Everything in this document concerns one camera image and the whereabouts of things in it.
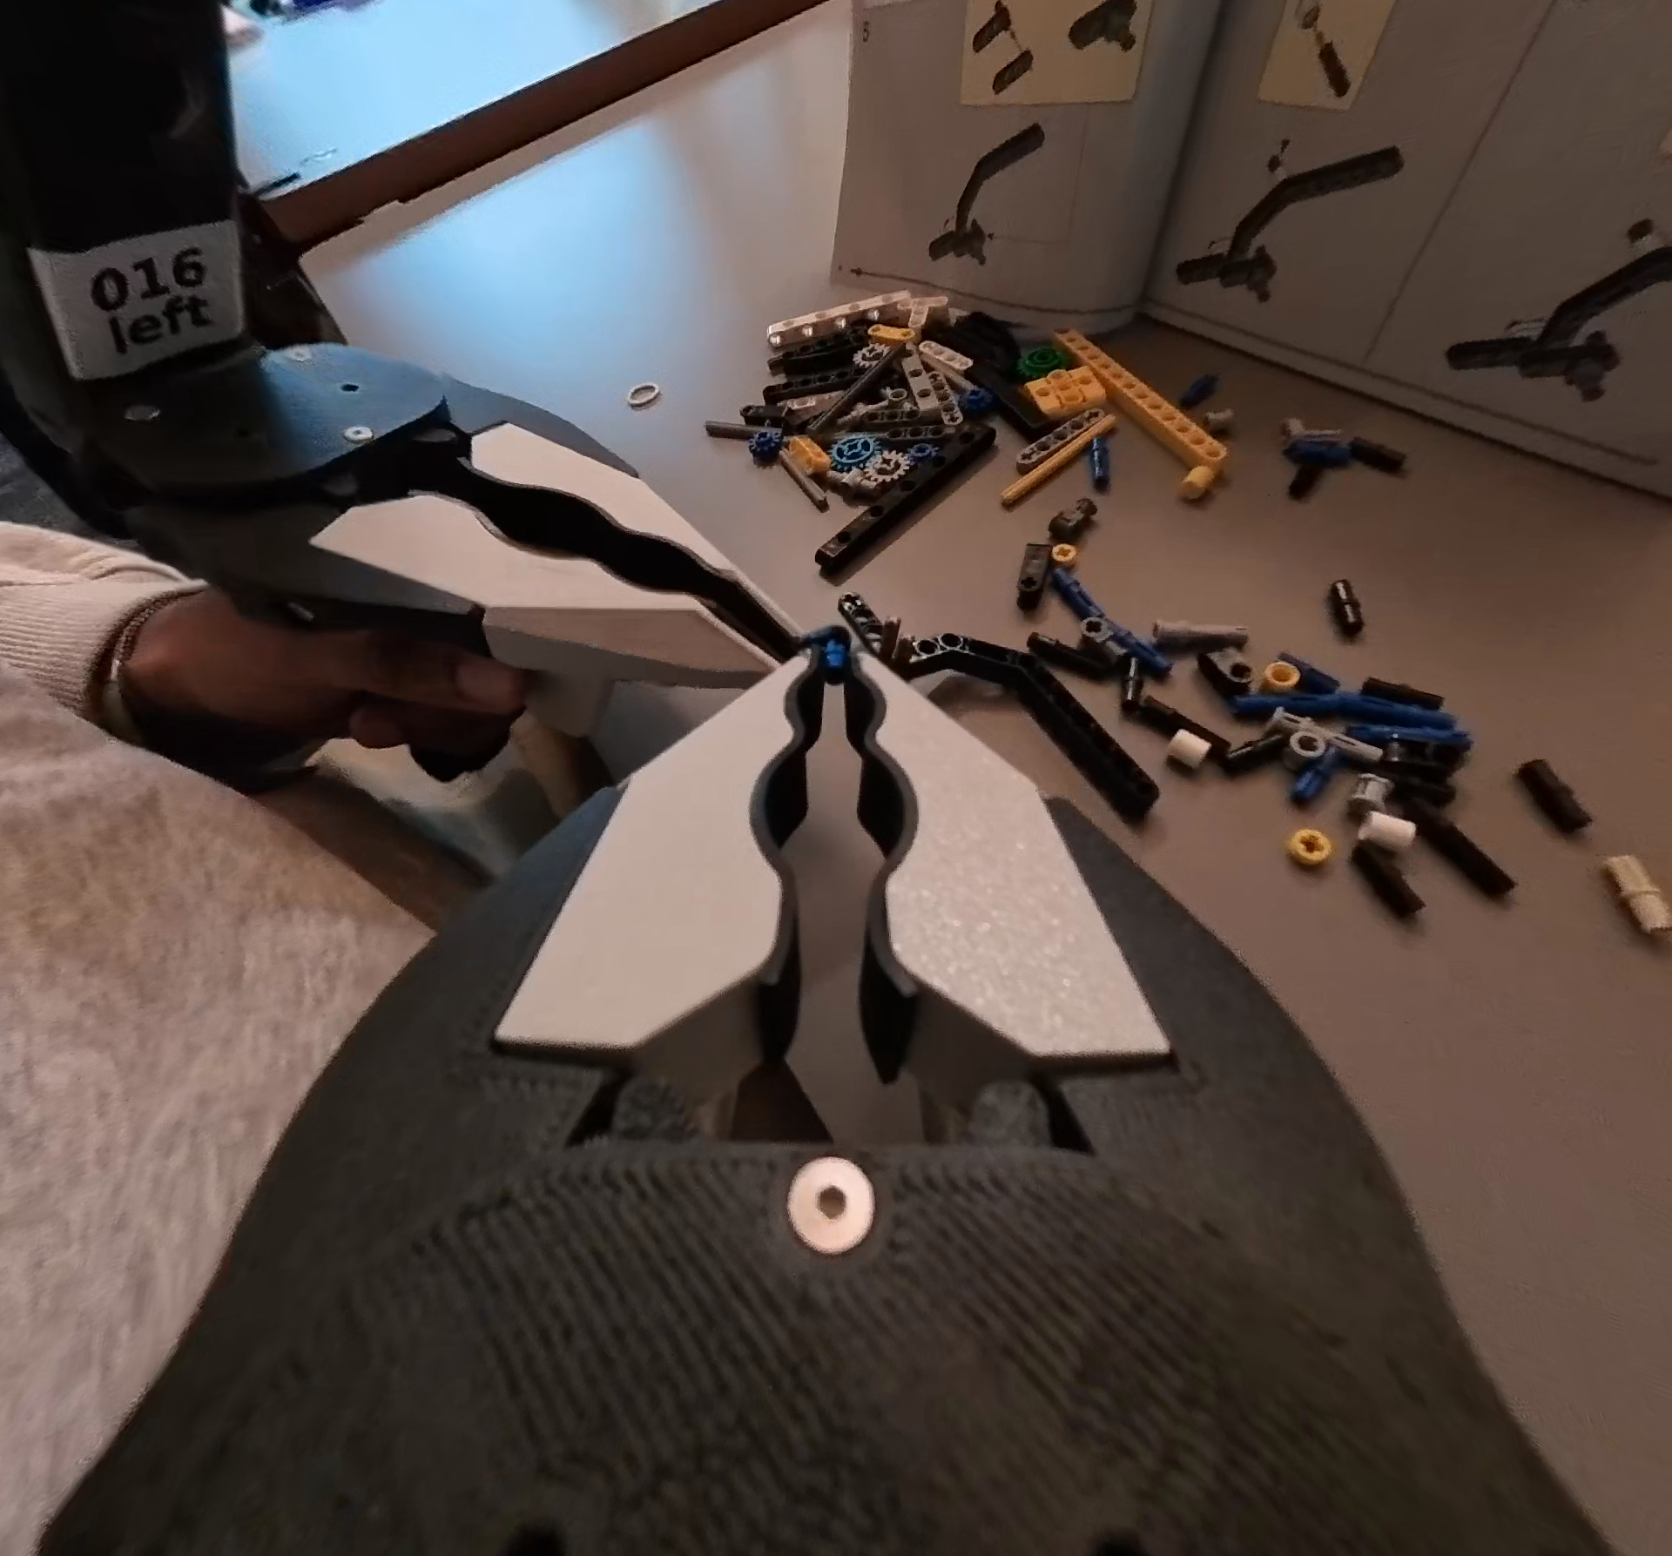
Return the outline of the person's grey fleece lap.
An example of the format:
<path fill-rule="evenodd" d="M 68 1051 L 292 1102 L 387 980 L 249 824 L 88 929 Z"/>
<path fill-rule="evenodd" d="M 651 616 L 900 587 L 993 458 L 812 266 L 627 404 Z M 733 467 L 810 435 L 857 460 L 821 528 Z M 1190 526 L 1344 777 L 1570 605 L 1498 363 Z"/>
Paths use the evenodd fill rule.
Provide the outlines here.
<path fill-rule="evenodd" d="M 260 804 L 4 671 L 2 1541 L 33 1553 L 429 931 Z"/>

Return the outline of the lego instruction booklet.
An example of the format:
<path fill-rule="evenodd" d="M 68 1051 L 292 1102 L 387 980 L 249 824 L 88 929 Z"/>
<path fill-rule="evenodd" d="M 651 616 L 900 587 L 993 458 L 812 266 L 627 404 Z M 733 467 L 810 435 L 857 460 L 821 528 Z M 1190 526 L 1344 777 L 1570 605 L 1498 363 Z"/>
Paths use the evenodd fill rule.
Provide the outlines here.
<path fill-rule="evenodd" d="M 851 0 L 834 273 L 1669 497 L 1670 0 Z"/>

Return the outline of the pile of small lego pins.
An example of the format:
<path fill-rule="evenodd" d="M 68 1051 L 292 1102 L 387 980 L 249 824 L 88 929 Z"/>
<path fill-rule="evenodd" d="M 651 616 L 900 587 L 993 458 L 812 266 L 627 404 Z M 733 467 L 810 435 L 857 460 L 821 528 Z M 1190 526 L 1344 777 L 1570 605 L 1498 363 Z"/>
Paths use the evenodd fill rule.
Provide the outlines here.
<path fill-rule="evenodd" d="M 1285 773 L 1285 802 L 1316 815 L 1344 788 L 1334 858 L 1398 920 L 1427 904 L 1409 854 L 1425 847 L 1493 903 L 1516 894 L 1513 876 L 1454 818 L 1455 781 L 1475 741 L 1448 711 L 1405 687 L 1350 689 L 1308 662 L 1246 657 L 1239 634 L 1158 626 L 1140 635 L 1101 614 L 1074 571 L 1052 571 L 1047 596 L 1070 612 L 1077 639 L 1032 635 L 1049 668 L 1119 686 L 1122 720 L 1165 743 L 1174 773 L 1212 768 L 1228 779 Z"/>

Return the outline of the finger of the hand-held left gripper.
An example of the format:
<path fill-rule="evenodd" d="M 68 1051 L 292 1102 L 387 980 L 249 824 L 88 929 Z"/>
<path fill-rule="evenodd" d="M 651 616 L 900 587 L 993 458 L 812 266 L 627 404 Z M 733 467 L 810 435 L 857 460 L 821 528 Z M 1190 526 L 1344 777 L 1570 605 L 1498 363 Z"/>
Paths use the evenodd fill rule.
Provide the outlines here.
<path fill-rule="evenodd" d="M 482 609 L 491 655 L 534 675 L 536 718 L 567 732 L 588 732 L 619 684 L 742 689 L 782 662 L 690 594 L 520 548 L 457 501 L 352 508 L 314 549 Z"/>
<path fill-rule="evenodd" d="M 450 467 L 450 496 L 515 546 L 696 601 L 762 652 L 800 644 L 800 626 L 645 481 L 527 427 L 473 436 Z"/>

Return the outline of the tan lego pin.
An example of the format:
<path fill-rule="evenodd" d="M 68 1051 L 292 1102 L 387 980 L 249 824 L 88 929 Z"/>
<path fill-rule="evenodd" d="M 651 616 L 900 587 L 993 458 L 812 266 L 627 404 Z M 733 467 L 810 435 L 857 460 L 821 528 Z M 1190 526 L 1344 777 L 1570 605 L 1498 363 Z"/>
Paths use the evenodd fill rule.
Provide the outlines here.
<path fill-rule="evenodd" d="M 1645 937 L 1670 935 L 1670 904 L 1662 885 L 1636 856 L 1610 856 L 1601 865 L 1611 895 Z"/>

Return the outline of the black bent lego beam assembly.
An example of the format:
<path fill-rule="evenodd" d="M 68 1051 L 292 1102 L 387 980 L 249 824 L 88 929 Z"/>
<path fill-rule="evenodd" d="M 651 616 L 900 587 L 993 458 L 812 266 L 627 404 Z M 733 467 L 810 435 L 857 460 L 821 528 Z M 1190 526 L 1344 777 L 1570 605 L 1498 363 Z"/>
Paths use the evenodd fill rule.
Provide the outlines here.
<path fill-rule="evenodd" d="M 1124 824 L 1147 824 L 1160 784 L 1032 652 L 963 634 L 905 644 L 902 678 L 954 673 L 1007 693 Z"/>

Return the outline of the long yellow lego beam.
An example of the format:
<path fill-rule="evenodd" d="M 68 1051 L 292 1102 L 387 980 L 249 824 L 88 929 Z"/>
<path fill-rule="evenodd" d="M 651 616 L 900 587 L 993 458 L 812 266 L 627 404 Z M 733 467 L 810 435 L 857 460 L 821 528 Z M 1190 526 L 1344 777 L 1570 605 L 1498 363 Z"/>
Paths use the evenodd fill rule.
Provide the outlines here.
<path fill-rule="evenodd" d="M 1176 404 L 1160 397 L 1147 383 L 1131 374 L 1108 352 L 1095 347 L 1077 332 L 1056 332 L 1056 343 L 1077 368 L 1088 368 L 1101 377 L 1106 397 L 1120 415 L 1142 427 L 1169 454 L 1181 462 L 1185 472 L 1196 467 L 1226 471 L 1228 447 L 1201 431 Z"/>

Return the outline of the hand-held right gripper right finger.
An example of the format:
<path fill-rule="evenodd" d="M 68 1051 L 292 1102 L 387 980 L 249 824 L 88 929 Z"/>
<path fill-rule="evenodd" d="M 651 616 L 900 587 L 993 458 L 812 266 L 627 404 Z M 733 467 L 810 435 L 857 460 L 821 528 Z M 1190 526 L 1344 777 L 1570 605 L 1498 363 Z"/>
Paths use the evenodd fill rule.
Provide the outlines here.
<path fill-rule="evenodd" d="M 835 899 L 857 1030 L 900 1130 L 959 1141 L 982 1094 L 1162 1069 L 1172 1046 L 1034 782 L 857 652 L 837 743 Z"/>

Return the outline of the grey table with wooden edge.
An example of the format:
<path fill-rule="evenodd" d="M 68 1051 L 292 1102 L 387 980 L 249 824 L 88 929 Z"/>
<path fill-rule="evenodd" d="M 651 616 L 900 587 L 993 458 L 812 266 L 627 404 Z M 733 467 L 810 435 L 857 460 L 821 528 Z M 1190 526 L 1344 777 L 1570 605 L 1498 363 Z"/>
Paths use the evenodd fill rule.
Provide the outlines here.
<path fill-rule="evenodd" d="M 233 53 L 249 207 L 291 250 L 826 0 L 337 0 Z"/>

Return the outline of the grey blue black connector assembly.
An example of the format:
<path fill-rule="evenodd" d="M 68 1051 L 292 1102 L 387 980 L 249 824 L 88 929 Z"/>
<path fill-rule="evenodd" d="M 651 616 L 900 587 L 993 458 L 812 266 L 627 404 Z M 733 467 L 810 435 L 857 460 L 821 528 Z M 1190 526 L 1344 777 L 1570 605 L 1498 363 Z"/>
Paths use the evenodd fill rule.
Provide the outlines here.
<path fill-rule="evenodd" d="M 1280 435 L 1282 454 L 1291 467 L 1289 501 L 1307 501 L 1328 476 L 1357 467 L 1387 478 L 1402 478 L 1409 469 L 1407 454 L 1344 429 L 1285 419 Z"/>

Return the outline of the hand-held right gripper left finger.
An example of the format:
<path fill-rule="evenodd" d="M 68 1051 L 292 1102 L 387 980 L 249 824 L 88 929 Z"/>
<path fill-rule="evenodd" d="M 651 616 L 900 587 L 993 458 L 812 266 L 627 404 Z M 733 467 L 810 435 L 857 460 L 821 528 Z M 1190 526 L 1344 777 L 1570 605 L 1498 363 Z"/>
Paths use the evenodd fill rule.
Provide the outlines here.
<path fill-rule="evenodd" d="M 730 1139 L 801 1008 L 798 885 L 817 657 L 794 653 L 633 773 L 547 929 L 493 1051 L 511 1071 L 669 1089 Z"/>

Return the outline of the person's left hand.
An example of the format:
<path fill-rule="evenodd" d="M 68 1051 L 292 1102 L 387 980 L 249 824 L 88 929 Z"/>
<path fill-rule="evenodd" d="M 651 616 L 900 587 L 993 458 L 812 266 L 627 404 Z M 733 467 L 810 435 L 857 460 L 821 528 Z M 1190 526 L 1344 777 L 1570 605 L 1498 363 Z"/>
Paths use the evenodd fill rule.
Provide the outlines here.
<path fill-rule="evenodd" d="M 464 648 L 260 623 L 215 591 L 129 628 L 113 673 L 147 750 L 237 788 L 296 772 L 339 741 L 407 750 L 445 775 L 477 770 L 509 743 L 531 696 L 524 671 Z"/>

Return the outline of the thin yellow lego axle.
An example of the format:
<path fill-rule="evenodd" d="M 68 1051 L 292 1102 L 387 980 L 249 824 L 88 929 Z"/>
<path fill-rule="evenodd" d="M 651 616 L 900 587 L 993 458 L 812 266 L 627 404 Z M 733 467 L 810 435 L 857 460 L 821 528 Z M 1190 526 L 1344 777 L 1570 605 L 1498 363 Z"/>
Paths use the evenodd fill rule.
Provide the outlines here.
<path fill-rule="evenodd" d="M 1034 469 L 1032 472 L 1029 472 L 1029 474 L 1025 474 L 1025 476 L 1022 476 L 1022 474 L 1016 472 L 1015 481 L 1013 481 L 1007 488 L 1004 488 L 1004 492 L 1000 494 L 1000 501 L 998 501 L 1000 506 L 1002 506 L 1004 510 L 1015 510 L 1015 506 L 1018 506 L 1022 501 L 1027 501 L 1029 497 L 1032 497 L 1032 496 L 1034 496 L 1040 488 L 1043 488 L 1049 481 L 1054 481 L 1061 472 L 1065 472 L 1065 471 L 1068 469 L 1068 465 L 1072 465 L 1072 463 L 1077 462 L 1079 458 L 1083 458 L 1083 456 L 1086 454 L 1086 451 L 1088 451 L 1090 442 L 1092 442 L 1101 431 L 1106 431 L 1106 429 L 1119 429 L 1119 419 L 1113 417 L 1111 413 L 1110 413 L 1110 417 L 1111 417 L 1111 419 L 1106 422 L 1104 427 L 1099 427 L 1099 429 L 1093 431 L 1093 433 L 1083 435 L 1079 440 L 1075 440 L 1074 444 L 1070 444 L 1068 447 L 1065 447 L 1059 454 L 1056 454 L 1054 458 L 1047 460 L 1043 465 L 1040 465 L 1040 467 Z"/>

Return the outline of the long black lego beam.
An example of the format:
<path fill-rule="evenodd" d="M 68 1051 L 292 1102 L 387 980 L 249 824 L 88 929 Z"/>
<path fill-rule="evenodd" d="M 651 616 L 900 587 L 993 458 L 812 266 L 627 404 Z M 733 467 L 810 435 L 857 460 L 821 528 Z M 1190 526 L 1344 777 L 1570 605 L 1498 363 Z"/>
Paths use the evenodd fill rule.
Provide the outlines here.
<path fill-rule="evenodd" d="M 889 492 L 862 503 L 860 510 L 814 553 L 814 566 L 826 582 L 835 582 L 868 562 L 941 494 L 955 487 L 993 453 L 997 431 L 989 424 L 966 424 L 948 440 L 938 442 L 939 460 L 911 471 Z"/>

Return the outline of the heap of grey lego beams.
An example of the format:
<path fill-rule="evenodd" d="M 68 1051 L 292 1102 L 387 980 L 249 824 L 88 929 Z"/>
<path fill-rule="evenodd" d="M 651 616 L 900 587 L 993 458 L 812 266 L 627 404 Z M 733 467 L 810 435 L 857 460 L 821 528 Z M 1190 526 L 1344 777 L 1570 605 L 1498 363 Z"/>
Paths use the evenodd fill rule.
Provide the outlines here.
<path fill-rule="evenodd" d="M 973 363 L 938 336 L 957 318 L 941 295 L 889 291 L 776 322 L 760 408 L 816 435 L 957 427 Z"/>

